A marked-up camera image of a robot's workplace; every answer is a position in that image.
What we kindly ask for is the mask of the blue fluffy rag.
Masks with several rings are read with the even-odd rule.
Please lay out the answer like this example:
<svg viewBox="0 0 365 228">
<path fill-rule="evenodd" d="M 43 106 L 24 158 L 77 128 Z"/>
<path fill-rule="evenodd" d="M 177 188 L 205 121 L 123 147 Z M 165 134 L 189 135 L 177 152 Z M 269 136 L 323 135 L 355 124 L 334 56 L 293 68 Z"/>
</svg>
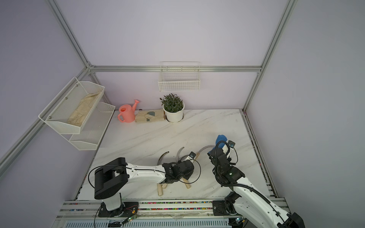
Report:
<svg viewBox="0 0 365 228">
<path fill-rule="evenodd" d="M 228 139 L 225 135 L 218 135 L 215 144 L 217 145 L 219 143 L 218 147 L 223 148 L 227 141 L 228 141 Z"/>
</svg>

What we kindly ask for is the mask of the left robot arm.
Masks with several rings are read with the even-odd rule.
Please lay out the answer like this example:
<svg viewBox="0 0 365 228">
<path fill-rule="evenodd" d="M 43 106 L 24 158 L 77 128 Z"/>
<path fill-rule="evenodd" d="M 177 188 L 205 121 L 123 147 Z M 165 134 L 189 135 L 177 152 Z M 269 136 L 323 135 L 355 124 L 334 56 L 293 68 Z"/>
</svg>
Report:
<svg viewBox="0 0 365 228">
<path fill-rule="evenodd" d="M 194 172 L 194 164 L 191 160 L 184 160 L 156 166 L 137 166 L 119 157 L 92 171 L 94 199 L 102 200 L 107 211 L 114 211 L 122 206 L 120 190 L 125 185 L 135 182 L 172 184 L 182 178 L 188 180 Z"/>
</svg>

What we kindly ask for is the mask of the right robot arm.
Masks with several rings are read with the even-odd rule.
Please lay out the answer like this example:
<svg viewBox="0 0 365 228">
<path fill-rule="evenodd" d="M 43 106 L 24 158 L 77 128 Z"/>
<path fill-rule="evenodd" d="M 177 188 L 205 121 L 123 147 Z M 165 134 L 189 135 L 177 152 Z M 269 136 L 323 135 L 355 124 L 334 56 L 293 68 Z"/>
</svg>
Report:
<svg viewBox="0 0 365 228">
<path fill-rule="evenodd" d="M 245 174 L 233 166 L 223 149 L 208 152 L 214 165 L 213 174 L 222 186 L 231 189 L 225 197 L 227 211 L 247 218 L 258 228 L 304 228 L 304 220 L 297 213 L 289 213 L 261 193 Z"/>
</svg>

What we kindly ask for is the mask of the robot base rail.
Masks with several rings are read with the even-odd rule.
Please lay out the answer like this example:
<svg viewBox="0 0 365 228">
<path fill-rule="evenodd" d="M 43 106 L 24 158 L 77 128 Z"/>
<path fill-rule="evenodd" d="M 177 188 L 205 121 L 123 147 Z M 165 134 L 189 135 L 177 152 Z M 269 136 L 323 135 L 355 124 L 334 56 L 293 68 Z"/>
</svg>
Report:
<svg viewBox="0 0 365 228">
<path fill-rule="evenodd" d="M 211 199 L 141 200 L 138 211 L 126 224 L 127 218 L 100 217 L 101 202 L 98 200 L 76 200 L 63 203 L 54 223 L 54 228 L 225 228 L 234 219 L 248 220 L 240 215 L 214 215 L 216 207 Z"/>
</svg>

